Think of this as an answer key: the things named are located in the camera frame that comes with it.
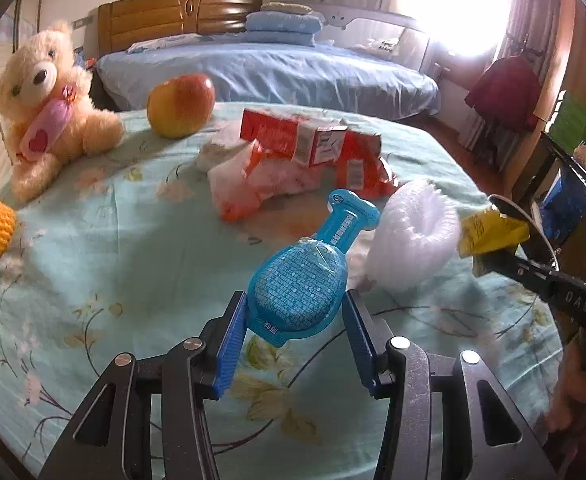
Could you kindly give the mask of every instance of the blue bed sheet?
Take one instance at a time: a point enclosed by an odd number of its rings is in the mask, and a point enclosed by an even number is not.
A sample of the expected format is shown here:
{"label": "blue bed sheet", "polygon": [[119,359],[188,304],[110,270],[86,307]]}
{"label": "blue bed sheet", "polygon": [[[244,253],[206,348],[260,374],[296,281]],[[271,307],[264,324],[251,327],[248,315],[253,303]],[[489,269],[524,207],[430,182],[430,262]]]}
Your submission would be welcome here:
{"label": "blue bed sheet", "polygon": [[415,70],[332,46],[221,43],[103,56],[97,70],[122,110],[146,107],[157,84],[205,72],[218,101],[294,104],[399,120],[439,111],[436,83]]}
{"label": "blue bed sheet", "polygon": [[[403,180],[432,180],[460,216],[488,204],[428,133],[402,124],[223,103],[202,131],[167,140],[150,130],[144,112],[122,114],[118,148],[69,165],[28,205],[1,194],[20,224],[0,259],[0,437],[34,474],[115,355],[163,354],[199,334],[268,257],[326,218],[330,178],[316,192],[267,200],[241,222],[217,218],[194,161],[215,132],[239,127],[245,106],[344,118],[379,132]],[[348,251],[349,287],[363,283],[372,235],[362,232]],[[535,294],[496,274],[474,278],[471,267],[470,258],[455,256],[401,294],[373,286],[362,296],[372,316],[429,352],[476,349],[533,422],[548,406],[562,352],[552,317]],[[161,456],[159,402],[152,411],[151,452]],[[368,480],[388,401],[362,387],[338,315],[323,332],[281,349],[249,332],[233,386],[206,412],[223,479]],[[153,460],[153,469],[161,480],[162,461]]]}

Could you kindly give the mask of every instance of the wooden floor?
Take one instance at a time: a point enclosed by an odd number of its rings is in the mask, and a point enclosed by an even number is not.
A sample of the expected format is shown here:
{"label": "wooden floor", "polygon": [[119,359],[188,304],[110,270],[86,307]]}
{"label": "wooden floor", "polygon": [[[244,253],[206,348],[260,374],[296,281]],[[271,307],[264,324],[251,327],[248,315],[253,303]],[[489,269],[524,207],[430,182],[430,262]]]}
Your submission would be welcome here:
{"label": "wooden floor", "polygon": [[403,124],[425,130],[439,142],[445,150],[455,159],[477,187],[486,194],[503,194],[502,176],[487,163],[477,163],[473,153],[465,149],[457,142],[459,133],[433,117],[413,116],[402,121]]}

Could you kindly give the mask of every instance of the blue folded quilt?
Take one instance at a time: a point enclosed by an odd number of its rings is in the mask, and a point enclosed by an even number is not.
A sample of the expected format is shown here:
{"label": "blue folded quilt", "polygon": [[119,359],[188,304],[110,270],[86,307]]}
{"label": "blue folded quilt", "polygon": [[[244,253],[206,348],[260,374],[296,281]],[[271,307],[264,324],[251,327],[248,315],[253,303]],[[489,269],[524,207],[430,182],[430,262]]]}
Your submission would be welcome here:
{"label": "blue folded quilt", "polygon": [[313,14],[289,14],[275,10],[252,12],[246,17],[246,30],[273,30],[314,34],[322,30],[322,20]]}
{"label": "blue folded quilt", "polygon": [[214,36],[215,39],[241,43],[287,43],[301,46],[315,46],[312,34],[303,32],[279,32],[274,30],[247,30]]}

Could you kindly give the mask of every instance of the triangular cutout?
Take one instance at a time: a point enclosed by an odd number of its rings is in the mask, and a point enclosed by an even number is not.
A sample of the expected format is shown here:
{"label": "triangular cutout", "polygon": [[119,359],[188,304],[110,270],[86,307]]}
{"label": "triangular cutout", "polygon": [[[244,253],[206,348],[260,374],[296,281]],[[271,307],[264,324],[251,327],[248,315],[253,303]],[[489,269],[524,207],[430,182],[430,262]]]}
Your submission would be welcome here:
{"label": "triangular cutout", "polygon": [[513,419],[510,418],[506,407],[500,402],[497,394],[487,381],[477,383],[477,392],[482,407],[482,421],[484,422],[484,437],[489,446],[514,444],[522,438]]}
{"label": "triangular cutout", "polygon": [[76,442],[87,446],[106,447],[110,433],[110,417],[113,413],[116,386],[109,383],[90,407],[86,418],[74,435]]}

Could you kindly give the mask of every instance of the headboard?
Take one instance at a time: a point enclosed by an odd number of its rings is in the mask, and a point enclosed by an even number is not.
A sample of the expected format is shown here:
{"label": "headboard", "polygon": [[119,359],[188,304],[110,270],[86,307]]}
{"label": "headboard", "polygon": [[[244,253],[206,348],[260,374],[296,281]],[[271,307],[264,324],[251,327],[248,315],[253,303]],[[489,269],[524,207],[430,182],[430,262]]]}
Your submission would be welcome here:
{"label": "headboard", "polygon": [[137,41],[197,32],[241,32],[262,0],[118,0],[98,9],[100,56]]}

